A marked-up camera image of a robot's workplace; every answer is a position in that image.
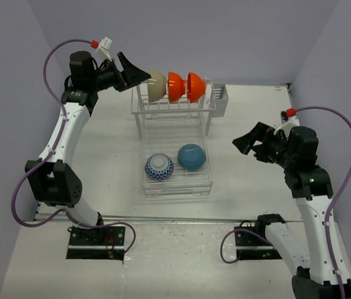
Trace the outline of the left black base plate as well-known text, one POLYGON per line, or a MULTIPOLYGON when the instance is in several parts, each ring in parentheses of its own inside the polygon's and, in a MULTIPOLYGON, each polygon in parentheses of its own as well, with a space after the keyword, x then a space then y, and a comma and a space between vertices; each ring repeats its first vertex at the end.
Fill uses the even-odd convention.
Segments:
POLYGON ((104 229, 81 229, 71 226, 66 259, 68 260, 124 260, 123 226, 104 229))

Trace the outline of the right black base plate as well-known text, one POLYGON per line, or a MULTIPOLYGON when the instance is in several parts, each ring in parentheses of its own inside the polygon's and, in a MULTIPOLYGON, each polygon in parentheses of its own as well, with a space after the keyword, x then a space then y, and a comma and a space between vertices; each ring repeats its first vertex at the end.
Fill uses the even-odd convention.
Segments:
POLYGON ((256 229, 256 222, 242 221, 234 229, 243 229, 244 232, 235 232, 236 257, 242 260, 281 260, 278 251, 269 243, 246 232, 247 230, 262 236, 256 229))

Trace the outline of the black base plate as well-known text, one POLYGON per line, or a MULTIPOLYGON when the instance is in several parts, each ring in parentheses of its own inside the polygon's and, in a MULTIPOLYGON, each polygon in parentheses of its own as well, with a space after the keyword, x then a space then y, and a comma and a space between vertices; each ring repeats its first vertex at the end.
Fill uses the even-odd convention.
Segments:
POLYGON ((278 251, 269 243, 246 232, 247 230, 262 236, 256 229, 256 222, 242 221, 234 229, 243 229, 244 232, 235 232, 236 257, 242 260, 281 260, 278 251))
POLYGON ((81 229, 71 226, 66 259, 68 260, 124 260, 123 226, 104 229, 81 229))

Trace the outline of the orange bowl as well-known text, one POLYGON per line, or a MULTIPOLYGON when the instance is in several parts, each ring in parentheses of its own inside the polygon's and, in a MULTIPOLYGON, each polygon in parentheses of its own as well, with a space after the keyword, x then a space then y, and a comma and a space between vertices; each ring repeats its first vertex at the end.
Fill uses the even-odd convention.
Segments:
POLYGON ((178 102, 186 93, 186 80, 175 72, 169 72, 167 78, 168 98, 170 103, 178 102))
POLYGON ((197 74, 190 72, 187 78, 187 99, 190 103, 197 103, 205 93, 206 83, 197 74))

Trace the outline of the teal bowl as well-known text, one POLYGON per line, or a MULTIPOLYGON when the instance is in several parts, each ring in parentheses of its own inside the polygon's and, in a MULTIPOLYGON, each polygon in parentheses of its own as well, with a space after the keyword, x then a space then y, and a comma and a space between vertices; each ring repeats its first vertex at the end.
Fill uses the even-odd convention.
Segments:
POLYGON ((188 171, 196 171, 206 162, 206 154, 201 146, 189 143, 180 148, 177 160, 182 168, 188 171))

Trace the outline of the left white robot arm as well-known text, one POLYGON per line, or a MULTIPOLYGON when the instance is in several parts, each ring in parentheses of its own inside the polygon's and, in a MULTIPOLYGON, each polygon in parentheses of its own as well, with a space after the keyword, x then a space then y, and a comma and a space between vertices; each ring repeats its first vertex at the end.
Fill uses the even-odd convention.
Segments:
POLYGON ((98 225, 100 213, 82 197, 82 182, 71 167, 78 139, 93 113, 100 91, 113 88, 123 92, 151 77, 134 66, 122 52, 118 53, 118 58, 122 70, 108 59, 97 66, 87 51, 70 55, 70 75, 65 80, 57 124, 40 156, 28 160, 25 165, 35 200, 63 209, 76 224, 85 227, 83 236, 93 245, 104 241, 106 230, 98 225))

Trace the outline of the beige ceramic bowl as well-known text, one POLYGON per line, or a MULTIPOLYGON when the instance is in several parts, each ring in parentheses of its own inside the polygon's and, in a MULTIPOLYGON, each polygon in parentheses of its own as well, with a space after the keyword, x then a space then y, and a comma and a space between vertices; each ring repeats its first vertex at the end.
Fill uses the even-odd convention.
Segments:
POLYGON ((147 95, 149 103, 153 103, 166 95, 167 79, 162 73, 155 70, 149 71, 148 74, 151 78, 147 80, 147 95))

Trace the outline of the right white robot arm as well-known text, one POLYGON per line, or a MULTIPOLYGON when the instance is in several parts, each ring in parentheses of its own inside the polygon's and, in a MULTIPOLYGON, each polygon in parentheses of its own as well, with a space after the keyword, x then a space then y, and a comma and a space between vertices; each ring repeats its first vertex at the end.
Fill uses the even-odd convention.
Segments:
POLYGON ((304 251, 278 214, 258 216, 253 234, 259 244, 271 244, 287 265, 294 296, 351 298, 351 274, 330 206, 334 194, 330 176, 316 163, 316 132, 296 125, 286 131, 259 122, 232 143, 240 153, 253 151, 258 161, 284 170, 285 183, 302 216, 309 251, 304 251))

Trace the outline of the grey cutlery holder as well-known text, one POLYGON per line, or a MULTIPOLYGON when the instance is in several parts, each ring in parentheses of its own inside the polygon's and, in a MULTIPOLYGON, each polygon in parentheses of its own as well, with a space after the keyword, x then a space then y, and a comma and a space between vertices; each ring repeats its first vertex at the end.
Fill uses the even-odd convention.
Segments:
POLYGON ((215 83, 213 87, 216 105, 216 109, 213 111, 213 117, 224 117, 229 99, 227 87, 224 83, 215 83))

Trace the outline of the blue patterned bowl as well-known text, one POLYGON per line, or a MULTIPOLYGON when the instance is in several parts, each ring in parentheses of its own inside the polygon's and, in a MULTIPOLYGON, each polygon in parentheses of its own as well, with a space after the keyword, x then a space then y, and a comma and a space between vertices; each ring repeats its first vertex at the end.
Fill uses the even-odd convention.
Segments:
POLYGON ((174 172, 174 162, 164 153, 156 153, 148 157, 144 171, 154 181, 165 181, 174 172))

